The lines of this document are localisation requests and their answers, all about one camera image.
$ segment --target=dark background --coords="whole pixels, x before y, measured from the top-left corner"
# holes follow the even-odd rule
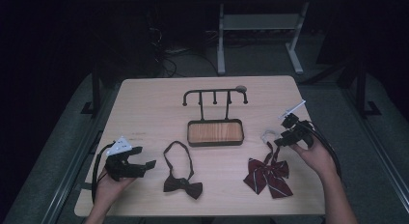
[[[318,61],[335,64],[358,54],[409,120],[409,1],[336,4],[314,1],[307,15],[303,33],[328,33]],[[274,8],[282,5],[276,3]],[[240,6],[231,9],[252,8]],[[217,30],[217,15],[216,4],[153,7],[101,5],[95,0],[0,0],[0,219],[73,92],[94,67],[107,87],[127,77],[155,77],[160,66],[154,57],[160,51],[149,42],[149,27],[163,31],[164,43],[179,41],[201,48],[203,31]]]

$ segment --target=black metal stand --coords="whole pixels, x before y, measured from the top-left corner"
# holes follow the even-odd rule
[[[246,87],[244,86],[237,86],[234,89],[210,89],[210,90],[192,90],[192,91],[188,91],[184,94],[183,96],[183,106],[187,105],[186,102],[186,97],[189,94],[192,93],[197,93],[199,94],[199,105],[201,106],[201,119],[198,121],[190,121],[187,124],[187,140],[189,143],[189,146],[191,147],[209,147],[209,146],[238,146],[241,145],[243,143],[244,140],[244,131],[243,131],[243,124],[240,120],[238,119],[229,119],[229,105],[232,104],[232,97],[231,97],[231,92],[232,91],[236,91],[240,94],[243,95],[244,100],[243,103],[247,104],[248,100],[247,100],[247,95],[246,95]],[[227,93],[227,100],[226,100],[226,117],[224,120],[205,120],[205,116],[204,116],[204,101],[203,101],[203,93],[212,93],[213,94],[213,104],[217,104],[217,97],[216,97],[216,93],[217,92],[226,92]],[[196,125],[236,125],[239,126],[240,129],[240,133],[237,133],[240,138],[234,138],[234,139],[230,139],[230,140],[226,140],[226,139],[220,139],[217,141],[213,141],[213,140],[204,140],[204,141],[191,141],[191,135],[190,133],[190,129],[191,126],[196,126]]]
[[[86,102],[84,107],[82,108],[81,114],[92,114],[92,118],[96,116],[100,106],[100,93],[99,93],[99,77],[97,73],[96,65],[93,68],[93,72],[91,73],[91,77],[93,80],[93,101]]]
[[[367,71],[364,62],[355,56],[350,56],[331,68],[319,73],[318,75],[298,83],[298,85],[313,85],[319,80],[331,75],[332,73],[342,70],[341,76],[337,80],[339,87],[343,89],[350,88],[354,80],[357,80],[356,88],[356,108],[360,115],[366,119],[371,115],[382,115],[373,101],[368,101],[370,110],[366,110],[366,88],[367,88]]]

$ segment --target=black cable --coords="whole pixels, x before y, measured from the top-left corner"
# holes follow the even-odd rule
[[[105,176],[107,175],[108,173],[105,173],[104,175],[102,175],[99,179],[98,179],[98,181],[96,182],[96,183],[99,183],[103,178],[105,178]]]
[[[168,69],[162,64],[162,67],[163,67],[163,69],[164,69],[164,72],[166,72],[166,73],[168,74],[168,77],[173,77],[175,74],[181,75],[181,74],[178,74],[178,73],[177,73],[177,64],[176,64],[174,61],[172,61],[172,60],[170,60],[170,59],[168,59],[168,58],[164,58],[163,60],[170,62],[170,63],[174,66],[174,70],[172,71],[171,74],[169,74],[169,71],[170,71],[170,70],[168,70]]]
[[[319,135],[321,135],[322,139],[326,142],[329,143],[328,140],[325,138],[325,136],[322,134],[322,131],[318,128],[316,124],[314,124],[311,121],[307,121],[309,124],[311,124],[314,127],[315,132],[317,132]]]
[[[189,55],[191,55],[191,56],[198,56],[198,57],[201,57],[201,58],[205,59],[206,61],[208,61],[208,62],[210,63],[210,65],[211,65],[211,67],[213,68],[213,70],[214,70],[214,71],[216,72],[216,74],[218,75],[217,68],[214,66],[214,64],[213,64],[208,58],[206,58],[204,55],[201,55],[201,54],[198,54],[198,53],[193,53],[193,52],[191,52],[191,53],[186,53],[186,52],[188,52],[188,51],[189,51],[189,50],[186,49],[186,50],[180,51],[179,53],[168,54],[168,55],[166,55],[166,56],[163,58],[163,60],[166,60],[166,61],[172,63],[175,67],[177,67],[177,64],[176,64],[174,61],[170,60],[169,58],[171,58],[171,57],[189,56]],[[179,76],[182,76],[182,77],[186,77],[185,75],[176,73],[176,71],[175,71],[175,73],[173,73],[172,75],[169,75],[169,74],[168,74],[168,75],[169,75],[169,77],[172,77],[172,76],[174,76],[175,74],[177,74],[177,75],[179,75]]]
[[[91,192],[92,192],[93,202],[95,201],[96,188],[97,188],[98,183],[99,183],[99,181],[96,180],[97,173],[98,173],[99,162],[101,161],[101,157],[102,157],[103,152],[105,152],[106,149],[111,148],[114,144],[115,144],[115,142],[103,147],[103,149],[96,156],[95,164],[94,164],[94,171],[93,171],[93,181],[92,181],[92,184],[91,184]]]

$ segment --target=human hand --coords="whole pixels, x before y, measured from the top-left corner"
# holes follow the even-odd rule
[[[94,206],[86,223],[103,223],[105,215],[111,206],[135,180],[136,178],[120,178],[120,181],[116,182],[109,176],[106,169],[103,168],[98,177]]]
[[[319,141],[313,134],[312,137],[314,143],[307,150],[301,148],[298,144],[291,145],[290,147],[295,150],[307,165],[316,171],[320,177],[327,174],[337,174],[337,168],[333,158],[324,148],[321,141]]]
[[[109,207],[120,197],[121,193],[136,180],[136,178],[120,178],[116,182],[109,176],[105,168],[99,174],[96,188],[95,203],[106,204]]]

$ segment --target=cable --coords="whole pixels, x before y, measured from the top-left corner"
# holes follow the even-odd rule
[[[99,162],[101,161],[101,156],[102,156],[103,152],[105,152],[106,149],[111,148],[114,144],[115,144],[115,142],[103,147],[103,149],[96,156],[95,164],[94,164],[94,171],[93,171],[93,181],[92,181],[92,184],[91,184],[91,192],[92,192],[93,202],[95,201],[96,188],[97,188],[98,183],[99,183],[99,181],[96,180],[96,177],[97,177],[97,173],[98,173]]]
[[[173,70],[171,73],[169,73],[170,70],[168,70],[168,69],[162,64],[162,67],[163,67],[163,69],[164,69],[164,71],[163,71],[163,77],[165,77],[165,72],[168,74],[168,77],[173,77],[175,74],[176,74],[176,75],[179,75],[179,76],[185,77],[184,75],[181,75],[181,74],[177,73],[177,64],[176,64],[174,61],[172,61],[172,60],[170,60],[170,59],[168,59],[168,58],[164,58],[163,60],[170,62],[170,63],[174,66],[174,70]]]
[[[211,67],[213,68],[213,70],[216,72],[216,74],[218,75],[218,72],[217,72],[217,68],[214,66],[214,64],[208,59],[208,58],[206,58],[204,55],[201,55],[201,54],[198,54],[198,53],[184,53],[184,54],[175,54],[175,55],[171,55],[171,56],[169,56],[169,57],[181,57],[181,56],[189,56],[189,55],[192,55],[192,56],[198,56],[198,57],[201,57],[201,58],[203,58],[203,59],[205,59],[206,61],[208,61],[209,63],[210,63],[210,65],[211,65]]]

